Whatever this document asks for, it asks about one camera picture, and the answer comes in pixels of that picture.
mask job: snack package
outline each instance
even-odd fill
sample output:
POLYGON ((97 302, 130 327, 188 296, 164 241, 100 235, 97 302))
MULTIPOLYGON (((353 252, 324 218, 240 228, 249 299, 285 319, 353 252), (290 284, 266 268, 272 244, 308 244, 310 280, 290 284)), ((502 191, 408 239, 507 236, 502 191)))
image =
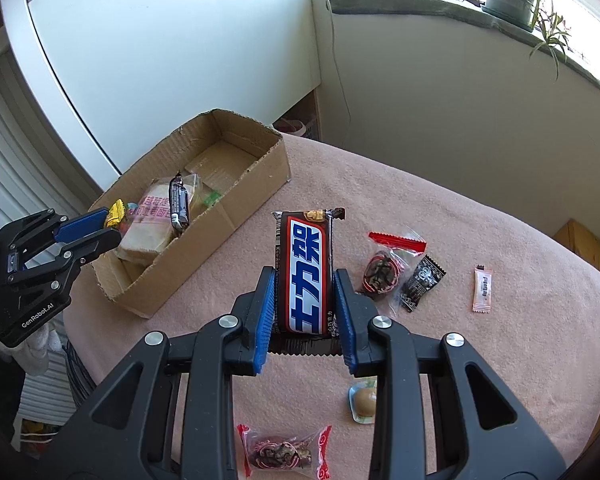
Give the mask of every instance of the snack package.
POLYGON ((349 407, 358 424, 373 424, 376 419, 378 379, 367 377, 349 388, 349 407))
POLYGON ((394 296, 394 303, 413 312, 424 293, 436 286, 445 274, 446 272, 425 254, 411 277, 400 286, 394 296))
MULTIPOLYGON (((167 248, 174 237, 171 225, 170 178, 154 180, 138 207, 127 211, 126 231, 114 254, 121 260, 148 267, 167 248)), ((189 203, 201 201, 200 178, 196 174, 182 177, 189 203)))
POLYGON ((117 199, 109 208, 107 217, 104 219, 104 227, 118 227, 126 216, 126 207, 122 200, 117 199))
POLYGON ((333 219, 342 208, 275 211, 276 309, 269 351, 305 354, 339 351, 339 341, 311 351, 318 339, 338 337, 333 291, 333 219))
POLYGON ((244 448, 244 473, 252 469, 296 471, 309 478, 330 478, 327 442, 331 426, 304 437, 265 434, 239 424, 238 435, 244 448))
POLYGON ((180 172, 169 183, 169 211, 171 212, 171 227, 180 236, 189 227, 189 197, 187 188, 180 172))
POLYGON ((475 266, 474 312, 488 314, 491 311, 491 269, 475 266))
POLYGON ((406 271, 424 254, 427 243, 410 229, 406 236, 371 232, 369 238, 378 248, 366 264, 361 292, 379 301, 404 281, 406 271))

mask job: chocolate bar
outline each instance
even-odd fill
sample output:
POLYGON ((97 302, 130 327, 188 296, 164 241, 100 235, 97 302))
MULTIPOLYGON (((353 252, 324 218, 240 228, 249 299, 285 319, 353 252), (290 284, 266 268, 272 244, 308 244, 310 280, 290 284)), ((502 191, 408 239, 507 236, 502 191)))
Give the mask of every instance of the chocolate bar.
POLYGON ((180 172, 169 183, 169 206, 171 225, 180 236, 189 227, 189 195, 184 187, 180 172))
POLYGON ((332 233, 333 219, 344 219, 344 209, 275 211, 273 216, 278 272, 276 319, 269 349, 293 354, 322 353, 322 350, 337 353, 338 341, 317 346, 316 341, 338 336, 332 233))

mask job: candy bar wrapper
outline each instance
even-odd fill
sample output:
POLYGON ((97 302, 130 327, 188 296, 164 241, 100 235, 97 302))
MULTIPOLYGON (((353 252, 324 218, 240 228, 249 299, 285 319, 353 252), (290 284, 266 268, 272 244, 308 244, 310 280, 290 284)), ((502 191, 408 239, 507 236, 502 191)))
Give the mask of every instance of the candy bar wrapper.
POLYGON ((275 211, 276 308, 269 351, 339 354, 333 291, 333 219, 342 208, 275 211))
POLYGON ((107 217, 104 219, 104 227, 118 227, 126 215, 126 207, 122 200, 117 199, 109 208, 109 212, 107 213, 107 217))
POLYGON ((491 269, 475 267, 474 312, 488 314, 491 311, 491 269))
POLYGON ((295 471, 315 480, 330 478, 327 444, 331 426, 305 436, 278 435, 237 427, 244 449, 244 474, 249 478, 254 469, 295 471))
POLYGON ((446 272, 425 254, 411 277, 400 287, 396 295, 397 304, 409 312, 413 312, 416 310, 420 298, 436 286, 445 274, 446 272))

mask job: table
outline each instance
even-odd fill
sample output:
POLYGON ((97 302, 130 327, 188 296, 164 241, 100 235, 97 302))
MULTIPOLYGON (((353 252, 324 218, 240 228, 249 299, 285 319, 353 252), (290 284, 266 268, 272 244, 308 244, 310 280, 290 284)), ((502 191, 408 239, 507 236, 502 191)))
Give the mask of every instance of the table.
MULTIPOLYGON (((146 332, 176 336, 198 330, 228 312, 236 296, 253 290, 262 266, 274 263, 270 211, 342 206, 347 219, 334 223, 336 267, 346 267, 358 286, 374 250, 370 230, 400 234, 408 226, 419 233, 446 276, 415 312, 400 310, 397 319, 425 336, 463 334, 570 464, 600 413, 600 272, 521 221, 416 176, 312 140, 285 136, 285 143, 291 181, 153 318, 141 319, 108 301, 93 270, 82 270, 64 323, 94 380, 101 381, 146 332), (490 314, 471 311, 477 264, 493 269, 490 314)), ((347 390, 353 382, 339 357, 269 355, 259 377, 234 378, 235 423, 272 433, 332 424, 331 477, 366 479, 373 426, 351 418, 347 390)), ((434 440, 427 420, 431 470, 434 440)), ((179 427, 175 436, 179 442, 179 427)))

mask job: plant pot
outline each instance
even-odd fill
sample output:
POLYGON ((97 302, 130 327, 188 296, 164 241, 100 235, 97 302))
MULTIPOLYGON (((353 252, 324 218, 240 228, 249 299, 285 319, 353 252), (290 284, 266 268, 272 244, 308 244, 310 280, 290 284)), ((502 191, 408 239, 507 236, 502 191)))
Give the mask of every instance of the plant pot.
POLYGON ((534 15, 536 0, 487 0, 482 10, 526 30, 534 15))

